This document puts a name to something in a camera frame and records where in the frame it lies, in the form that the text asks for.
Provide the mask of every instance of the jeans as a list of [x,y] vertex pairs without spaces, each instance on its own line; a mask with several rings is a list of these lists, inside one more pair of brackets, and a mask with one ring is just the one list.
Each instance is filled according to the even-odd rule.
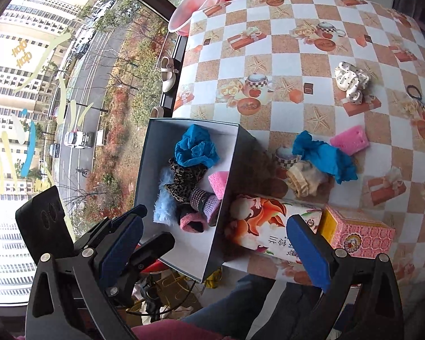
[[[274,283],[273,279],[247,275],[237,282],[235,289],[226,298],[182,321],[223,336],[245,340]],[[320,288],[288,282],[271,318],[252,340],[270,337],[288,340],[299,320],[311,312],[320,294]]]

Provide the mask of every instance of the gray box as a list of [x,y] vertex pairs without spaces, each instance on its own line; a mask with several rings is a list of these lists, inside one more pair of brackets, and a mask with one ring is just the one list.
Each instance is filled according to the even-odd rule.
[[[216,171],[229,171],[217,225],[200,234],[186,233],[178,226],[153,222],[160,171],[169,165],[176,143],[192,124],[209,131],[220,157],[220,161],[207,171],[197,187],[212,192],[208,175]],[[145,229],[141,242],[145,243],[162,231],[172,233],[175,247],[160,260],[186,276],[203,282],[224,262],[227,244],[223,229],[228,221],[229,206],[235,194],[245,189],[249,168],[243,159],[252,153],[255,146],[255,138],[239,124],[194,119],[150,119],[135,189],[135,205],[144,204],[148,209],[148,215],[143,219]]]

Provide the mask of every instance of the table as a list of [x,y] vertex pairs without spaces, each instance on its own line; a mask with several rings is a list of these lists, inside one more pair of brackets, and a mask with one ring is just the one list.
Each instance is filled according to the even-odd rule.
[[[367,102],[347,103],[334,79],[341,61],[369,73]],[[240,123],[270,154],[303,130],[328,141],[363,125],[371,143],[353,156],[358,180],[324,184],[306,200],[361,208],[394,227],[399,285],[425,281],[425,40],[410,17],[364,0],[233,0],[196,12],[173,116]],[[394,167],[404,187],[374,205],[369,180]],[[301,265],[250,250],[226,265],[309,281]]]

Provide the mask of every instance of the road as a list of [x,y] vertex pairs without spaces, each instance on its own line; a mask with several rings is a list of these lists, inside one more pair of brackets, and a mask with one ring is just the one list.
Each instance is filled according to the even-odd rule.
[[[85,55],[79,76],[75,82],[71,99],[77,103],[89,105],[93,103],[94,107],[101,108],[104,100],[105,88],[110,79],[110,72],[115,62],[113,54],[109,49],[119,51],[123,40],[126,37],[126,31],[116,29],[112,33],[97,33],[92,40],[89,51]],[[85,106],[76,106],[76,118],[74,129],[84,132],[96,132],[99,123],[100,111],[90,109],[84,119],[83,125],[77,128],[77,120],[80,114],[85,110]],[[63,128],[64,134],[68,132],[71,124],[71,111],[68,111]],[[76,169],[92,169],[94,148],[84,148],[82,150],[67,147],[61,142],[60,147],[60,170],[59,192],[63,200],[72,198],[75,190],[85,187],[86,178],[80,175]]]

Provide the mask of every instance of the pink plastic bowl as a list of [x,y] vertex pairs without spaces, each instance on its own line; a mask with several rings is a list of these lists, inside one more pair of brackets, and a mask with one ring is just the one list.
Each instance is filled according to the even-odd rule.
[[225,0],[182,0],[169,21],[169,32],[176,32],[180,36],[188,36],[190,19],[197,10],[205,9]]

